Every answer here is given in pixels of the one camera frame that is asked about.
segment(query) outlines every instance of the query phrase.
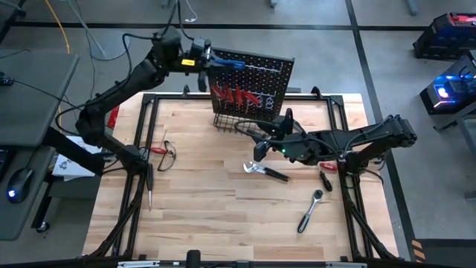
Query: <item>concrete floor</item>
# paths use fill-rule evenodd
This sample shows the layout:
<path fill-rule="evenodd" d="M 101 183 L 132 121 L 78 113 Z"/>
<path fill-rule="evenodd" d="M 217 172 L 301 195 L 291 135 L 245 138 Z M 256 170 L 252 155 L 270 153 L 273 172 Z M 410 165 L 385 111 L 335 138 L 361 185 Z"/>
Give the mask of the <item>concrete floor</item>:
<path fill-rule="evenodd" d="M 162 10 L 159 0 L 78 2 L 88 23 L 164 23 L 170 10 Z M 405 0 L 352 0 L 359 25 L 428 26 L 433 18 L 446 12 L 476 12 L 472 0 L 417 2 L 420 13 L 412 17 Z M 51 0 L 51 3 L 62 22 L 77 22 L 64 1 Z M 200 24 L 350 25 L 345 0 L 282 0 L 275 10 L 269 9 L 264 1 L 255 0 L 190 0 L 190 3 L 196 8 Z M 24 8 L 28 13 L 24 21 L 53 21 L 43 1 L 26 1 Z M 184 18 L 188 17 L 190 13 L 183 9 Z M 106 31 L 110 30 L 92 29 L 98 36 Z M 140 35 L 153 32 L 149 29 L 123 31 Z M 191 36 L 211 39 L 216 47 L 294 57 L 295 67 L 289 86 L 301 87 L 304 92 L 318 86 L 325 93 L 361 93 L 367 118 L 374 122 L 375 107 L 370 104 L 352 31 L 194 29 L 187 32 Z M 72 103 L 83 103 L 89 99 L 92 85 L 89 47 L 83 29 L 66 28 L 66 34 L 71 53 L 81 56 L 67 96 Z M 438 134 L 431 128 L 433 121 L 418 97 L 418 93 L 451 63 L 414 58 L 411 43 L 421 32 L 361 31 L 360 34 L 382 114 L 400 114 L 409 119 L 419 137 L 412 148 L 393 151 L 415 236 L 476 239 L 476 205 L 463 198 L 465 191 L 476 189 L 473 158 L 457 130 Z M 184 40 L 184 47 L 188 46 L 188 40 Z M 65 53 L 58 28 L 14 27 L 0 48 Z M 130 46 L 133 63 L 140 62 L 149 50 L 149 41 L 133 39 Z M 114 80 L 123 79 L 127 71 L 125 56 L 109 62 L 94 60 L 94 65 L 95 92 L 102 92 Z M 196 78 L 173 74 L 154 91 L 181 91 L 185 83 L 193 91 L 197 90 Z M 73 115 L 67 115 L 63 121 L 66 128 L 74 128 Z M 386 170 L 383 176 L 399 254 L 408 259 Z M 1 242 L 0 264 L 80 255 L 92 208 L 91 201 L 56 201 L 48 216 L 51 230 L 41 235 L 25 227 L 18 241 Z"/>

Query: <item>black-handled screwdriver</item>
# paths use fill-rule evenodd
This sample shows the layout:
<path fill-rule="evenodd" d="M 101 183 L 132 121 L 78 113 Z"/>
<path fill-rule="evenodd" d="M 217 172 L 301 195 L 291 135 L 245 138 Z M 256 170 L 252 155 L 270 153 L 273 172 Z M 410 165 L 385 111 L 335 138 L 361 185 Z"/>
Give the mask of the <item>black-handled screwdriver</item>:
<path fill-rule="evenodd" d="M 152 210 L 152 189 L 154 188 L 154 168 L 152 164 L 147 165 L 147 175 L 146 175 L 146 182 L 147 182 L 147 190 L 149 191 L 149 211 Z"/>
<path fill-rule="evenodd" d="M 319 176 L 321 177 L 322 183 L 324 183 L 324 187 L 326 188 L 326 190 L 332 191 L 332 184 L 331 184 L 330 181 L 327 179 L 326 174 L 321 171 L 321 172 L 319 173 Z"/>

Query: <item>pegboard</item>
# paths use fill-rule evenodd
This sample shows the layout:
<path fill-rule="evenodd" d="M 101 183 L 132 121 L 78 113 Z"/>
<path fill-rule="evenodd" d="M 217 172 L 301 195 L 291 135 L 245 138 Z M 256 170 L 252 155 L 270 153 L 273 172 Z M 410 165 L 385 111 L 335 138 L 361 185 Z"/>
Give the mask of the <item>pegboard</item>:
<path fill-rule="evenodd" d="M 213 112 L 263 121 L 272 121 L 280 114 L 294 59 L 249 54 L 222 48 L 215 48 L 213 52 L 224 60 L 245 62 L 245 70 L 212 74 L 208 77 Z M 233 101 L 229 98 L 221 98 L 212 90 L 213 86 L 222 92 L 230 90 Z M 242 92 L 251 93 L 259 103 L 255 104 L 246 97 L 242 97 L 242 105 L 238 105 L 238 88 Z"/>

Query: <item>wooden tabletop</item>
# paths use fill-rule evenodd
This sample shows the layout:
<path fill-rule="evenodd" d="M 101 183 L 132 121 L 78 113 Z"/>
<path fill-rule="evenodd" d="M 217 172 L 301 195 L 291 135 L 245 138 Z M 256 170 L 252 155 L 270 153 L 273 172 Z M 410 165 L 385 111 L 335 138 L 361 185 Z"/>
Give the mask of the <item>wooden tabletop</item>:
<path fill-rule="evenodd" d="M 366 126 L 361 95 L 343 97 L 349 128 Z M 134 140 L 141 99 L 140 93 L 120 105 L 114 137 L 125 144 Z M 325 103 L 285 101 L 282 112 L 288 107 L 307 131 L 329 129 Z M 170 170 L 156 171 L 151 212 L 144 192 L 134 256 L 184 260 L 188 250 L 199 249 L 203 261 L 338 261 L 344 255 L 351 259 L 337 174 L 327 174 L 334 187 L 327 192 L 317 167 L 291 164 L 271 151 L 262 164 L 290 176 L 287 184 L 259 173 L 245 173 L 242 165 L 253 159 L 254 142 L 247 136 L 217 131 L 213 118 L 209 100 L 160 100 L 152 145 L 159 146 L 167 130 L 165 139 L 174 144 L 177 159 Z M 160 157 L 151 155 L 154 167 Z M 103 176 L 84 254 L 93 252 L 116 224 L 125 181 L 124 171 Z M 364 173 L 360 185 L 370 227 L 397 255 L 380 180 Z M 324 191 L 323 199 L 306 231 L 298 234 L 298 223 L 316 189 Z M 357 224 L 356 235 L 364 254 Z M 126 239 L 124 235 L 122 250 Z"/>

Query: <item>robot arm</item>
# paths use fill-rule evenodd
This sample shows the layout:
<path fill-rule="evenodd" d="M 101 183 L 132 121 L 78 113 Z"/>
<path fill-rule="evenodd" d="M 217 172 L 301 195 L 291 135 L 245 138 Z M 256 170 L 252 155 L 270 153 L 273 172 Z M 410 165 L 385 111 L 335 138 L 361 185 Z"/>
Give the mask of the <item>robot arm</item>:
<path fill-rule="evenodd" d="M 143 90 L 160 86 L 170 72 L 199 74 L 199 90 L 207 89 L 205 78 L 214 72 L 227 72 L 244 68 L 244 63 L 227 61 L 213 54 L 210 40 L 195 38 L 191 49 L 183 52 L 181 36 L 174 27 L 160 37 L 152 38 L 152 49 L 128 77 L 84 104 L 76 123 L 84 142 L 106 148 L 114 153 L 128 173 L 138 174 L 145 170 L 147 162 L 137 147 L 122 144 L 104 132 L 106 113 Z"/>
<path fill-rule="evenodd" d="M 271 138 L 252 130 L 241 130 L 243 123 L 256 125 Z M 389 115 L 380 124 L 350 131 L 323 130 L 306 133 L 292 117 L 291 109 L 286 115 L 276 117 L 271 123 L 261 121 L 240 121 L 235 129 L 251 136 L 257 143 L 254 147 L 254 161 L 260 162 L 269 149 L 281 152 L 291 163 L 298 161 L 304 165 L 317 165 L 322 161 L 339 159 L 345 162 L 348 173 L 361 173 L 368 162 L 390 148 L 410 147 L 417 135 L 408 120 L 399 115 Z M 360 152 L 348 152 L 350 147 L 370 144 Z"/>

